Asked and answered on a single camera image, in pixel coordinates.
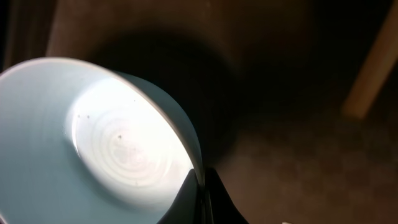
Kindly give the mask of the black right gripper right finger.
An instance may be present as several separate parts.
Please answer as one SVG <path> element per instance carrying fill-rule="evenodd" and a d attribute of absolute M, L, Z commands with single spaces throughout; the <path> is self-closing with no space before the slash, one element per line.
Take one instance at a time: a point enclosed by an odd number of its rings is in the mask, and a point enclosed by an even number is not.
<path fill-rule="evenodd" d="M 204 201 L 207 224 L 248 224 L 214 168 L 205 170 Z"/>

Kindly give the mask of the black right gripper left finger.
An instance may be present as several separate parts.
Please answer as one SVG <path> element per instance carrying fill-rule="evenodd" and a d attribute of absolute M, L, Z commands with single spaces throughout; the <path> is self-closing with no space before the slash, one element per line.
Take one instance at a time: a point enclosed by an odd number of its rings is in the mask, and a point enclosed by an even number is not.
<path fill-rule="evenodd" d="M 199 184 L 195 171 L 191 169 L 187 174 L 178 194 L 158 224 L 200 224 L 201 199 Z"/>

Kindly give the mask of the light blue bowl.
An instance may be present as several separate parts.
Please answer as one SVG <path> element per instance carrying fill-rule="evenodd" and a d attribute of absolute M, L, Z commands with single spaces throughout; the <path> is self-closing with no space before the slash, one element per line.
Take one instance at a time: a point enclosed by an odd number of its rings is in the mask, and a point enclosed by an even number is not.
<path fill-rule="evenodd" d="M 201 148 L 156 85 L 71 58 L 1 74 L 2 223 L 157 223 Z"/>

